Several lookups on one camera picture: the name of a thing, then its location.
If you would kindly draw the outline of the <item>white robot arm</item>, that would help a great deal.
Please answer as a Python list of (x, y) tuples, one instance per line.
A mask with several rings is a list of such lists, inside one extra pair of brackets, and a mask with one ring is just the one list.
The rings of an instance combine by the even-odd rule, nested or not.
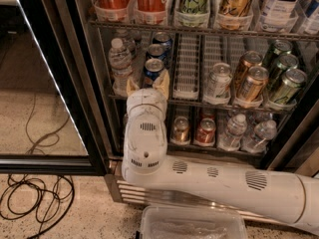
[(319, 180), (299, 174), (184, 161), (168, 155), (167, 95), (129, 90), (122, 176), (132, 185), (176, 190), (319, 234)]

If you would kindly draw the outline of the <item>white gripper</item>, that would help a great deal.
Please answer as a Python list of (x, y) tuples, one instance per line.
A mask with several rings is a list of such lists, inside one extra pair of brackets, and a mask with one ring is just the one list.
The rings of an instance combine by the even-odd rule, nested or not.
[(166, 98), (169, 97), (169, 73), (162, 71), (153, 83), (153, 89), (140, 89), (132, 80), (127, 80), (127, 113), (131, 116), (137, 110), (149, 111), (155, 108), (158, 116), (164, 120), (167, 110)]

